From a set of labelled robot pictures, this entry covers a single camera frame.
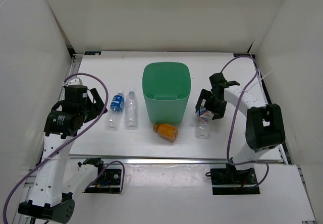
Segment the blue label plastic bottle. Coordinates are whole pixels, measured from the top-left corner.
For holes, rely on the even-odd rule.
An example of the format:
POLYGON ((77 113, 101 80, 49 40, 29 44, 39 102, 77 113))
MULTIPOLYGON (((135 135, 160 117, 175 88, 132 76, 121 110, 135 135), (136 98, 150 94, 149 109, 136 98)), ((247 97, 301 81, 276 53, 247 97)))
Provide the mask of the blue label plastic bottle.
POLYGON ((106 125, 111 130, 117 130, 124 108, 125 96, 123 91, 119 91, 110 103, 110 107, 106 117, 106 125))

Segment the white orange label bottle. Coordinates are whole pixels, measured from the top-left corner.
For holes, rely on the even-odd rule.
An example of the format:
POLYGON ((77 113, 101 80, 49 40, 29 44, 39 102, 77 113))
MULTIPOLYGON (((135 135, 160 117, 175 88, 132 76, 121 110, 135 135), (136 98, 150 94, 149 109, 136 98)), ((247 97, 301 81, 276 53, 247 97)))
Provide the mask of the white orange label bottle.
POLYGON ((208 139, 212 114, 205 108, 204 103, 202 103, 196 114, 195 136, 199 139, 208 139))

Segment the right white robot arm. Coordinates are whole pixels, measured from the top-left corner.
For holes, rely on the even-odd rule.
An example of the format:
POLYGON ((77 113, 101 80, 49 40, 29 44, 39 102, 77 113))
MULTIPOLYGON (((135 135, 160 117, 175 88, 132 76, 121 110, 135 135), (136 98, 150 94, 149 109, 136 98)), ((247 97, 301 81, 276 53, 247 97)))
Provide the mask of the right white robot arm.
POLYGON ((277 104, 266 104, 253 97, 237 81, 227 81, 223 73, 209 77, 211 90, 202 89, 195 106, 196 110, 204 107, 210 111, 213 120, 225 115, 227 103, 235 107, 233 121, 227 146, 228 164, 227 179, 234 184, 241 182, 248 170, 257 163, 265 153, 285 142, 285 129, 281 108, 277 104), (230 146, 238 112, 246 117, 246 143, 240 151, 230 157, 230 146))

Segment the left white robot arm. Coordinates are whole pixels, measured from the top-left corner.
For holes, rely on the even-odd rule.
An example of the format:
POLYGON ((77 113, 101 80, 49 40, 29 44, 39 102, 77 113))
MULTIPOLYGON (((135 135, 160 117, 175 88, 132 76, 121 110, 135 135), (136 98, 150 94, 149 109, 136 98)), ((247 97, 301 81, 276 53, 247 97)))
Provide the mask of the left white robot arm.
POLYGON ((18 213, 29 217, 67 223, 74 212, 72 191, 63 191, 63 178, 70 149, 84 123, 107 113, 96 88, 84 85, 65 87, 64 99, 51 108, 44 127, 42 162, 29 198, 18 213))

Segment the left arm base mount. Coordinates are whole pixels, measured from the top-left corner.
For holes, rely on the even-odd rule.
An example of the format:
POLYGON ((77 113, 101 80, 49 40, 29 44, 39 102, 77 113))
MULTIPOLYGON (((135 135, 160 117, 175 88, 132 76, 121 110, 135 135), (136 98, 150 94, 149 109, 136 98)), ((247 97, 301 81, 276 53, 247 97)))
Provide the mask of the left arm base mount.
POLYGON ((101 158, 87 158, 77 163, 81 168, 83 165, 92 165, 97 168, 97 177, 84 190, 84 193, 94 194, 121 194, 124 188, 125 166, 119 160, 104 163, 101 158))

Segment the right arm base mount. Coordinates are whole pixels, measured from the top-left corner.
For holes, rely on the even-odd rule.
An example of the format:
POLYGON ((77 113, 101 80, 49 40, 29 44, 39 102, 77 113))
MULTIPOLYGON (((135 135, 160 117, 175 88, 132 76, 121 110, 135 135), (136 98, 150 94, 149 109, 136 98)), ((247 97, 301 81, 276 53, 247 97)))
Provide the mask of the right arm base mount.
POLYGON ((253 164, 246 170, 239 165, 211 166, 205 176, 211 179, 213 195, 259 195, 260 189, 253 164))

